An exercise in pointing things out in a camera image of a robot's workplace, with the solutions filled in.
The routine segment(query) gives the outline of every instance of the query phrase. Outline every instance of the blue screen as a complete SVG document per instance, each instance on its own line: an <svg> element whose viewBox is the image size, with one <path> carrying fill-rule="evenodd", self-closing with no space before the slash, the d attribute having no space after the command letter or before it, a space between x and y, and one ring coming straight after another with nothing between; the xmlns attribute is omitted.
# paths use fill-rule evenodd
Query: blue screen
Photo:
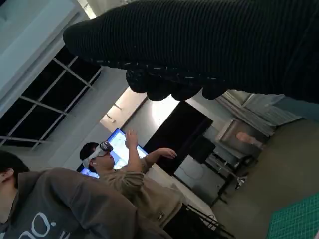
<svg viewBox="0 0 319 239"><path fill-rule="evenodd" d="M125 134L118 128L113 132L107 141L113 147L111 155L114 158L114 169L120 169L127 165L129 162L129 150L125 146ZM147 153L140 146L137 147L137 150L140 158L144 158L147 155ZM99 177L96 173L93 173L86 168L84 168L81 173L95 178Z"/></svg>

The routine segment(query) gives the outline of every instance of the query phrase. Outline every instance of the white vr headset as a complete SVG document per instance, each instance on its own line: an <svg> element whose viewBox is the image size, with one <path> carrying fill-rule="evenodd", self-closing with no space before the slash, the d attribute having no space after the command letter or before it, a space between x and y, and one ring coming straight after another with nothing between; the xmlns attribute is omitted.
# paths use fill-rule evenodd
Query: white vr headset
<svg viewBox="0 0 319 239"><path fill-rule="evenodd" d="M104 141L100 143L100 145L95 148L94 153L92 153L88 158L83 160L82 162L83 166L88 169L92 159L98 156L103 157L107 153L110 153L112 150L113 150L113 147L110 145L109 142Z"/></svg>

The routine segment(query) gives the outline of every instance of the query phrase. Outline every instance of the room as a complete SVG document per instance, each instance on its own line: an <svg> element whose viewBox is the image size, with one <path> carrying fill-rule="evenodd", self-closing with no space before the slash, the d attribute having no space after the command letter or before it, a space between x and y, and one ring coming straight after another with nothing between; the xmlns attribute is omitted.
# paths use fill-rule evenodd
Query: room
<svg viewBox="0 0 319 239"><path fill-rule="evenodd" d="M176 151L147 177L183 194L210 230L230 239L314 238L318 105L236 90L214 100L199 92L185 102L151 101L129 88L126 71L92 65L65 47L68 26L100 14L94 1L32 1L41 4L31 11L15 0L0 8L0 32L15 29L0 41L0 150L32 171L91 174L82 147L109 140L121 168L124 133L134 130L141 157Z"/></svg>

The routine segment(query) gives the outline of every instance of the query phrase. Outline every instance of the black hair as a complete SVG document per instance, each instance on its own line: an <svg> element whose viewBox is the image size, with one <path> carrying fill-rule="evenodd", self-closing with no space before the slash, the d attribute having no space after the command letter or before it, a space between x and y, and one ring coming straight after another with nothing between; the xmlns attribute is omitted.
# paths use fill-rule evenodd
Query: black hair
<svg viewBox="0 0 319 239"><path fill-rule="evenodd" d="M0 150L0 172L6 172L10 168L13 169L15 188L18 188L18 175L19 173L29 172L30 169L13 153Z"/></svg>
<svg viewBox="0 0 319 239"><path fill-rule="evenodd" d="M90 157L92 153L94 153L94 149L99 146L98 143L90 142L83 146L83 148L80 151L80 159L83 161L84 159ZM94 167L89 165L89 170L93 173L96 173L96 170Z"/></svg>

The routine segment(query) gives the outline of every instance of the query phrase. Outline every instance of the man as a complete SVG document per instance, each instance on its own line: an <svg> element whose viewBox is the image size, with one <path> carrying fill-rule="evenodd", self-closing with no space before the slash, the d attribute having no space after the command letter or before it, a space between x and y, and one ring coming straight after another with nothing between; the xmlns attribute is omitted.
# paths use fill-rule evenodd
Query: man
<svg viewBox="0 0 319 239"><path fill-rule="evenodd" d="M4 239L163 239L122 195L67 169L29 172L0 151L0 233Z"/></svg>
<svg viewBox="0 0 319 239"><path fill-rule="evenodd" d="M83 165L100 176L100 180L127 197L138 211L152 222L163 227L176 238L224 238L202 223L183 204L184 196L171 188L166 188L145 176L157 160L164 156L174 159L177 154L169 148L160 148L140 159L137 151L138 139L133 131L126 133L126 147L129 149L128 165L115 170L110 152L113 147L107 143L87 143L80 152Z"/></svg>

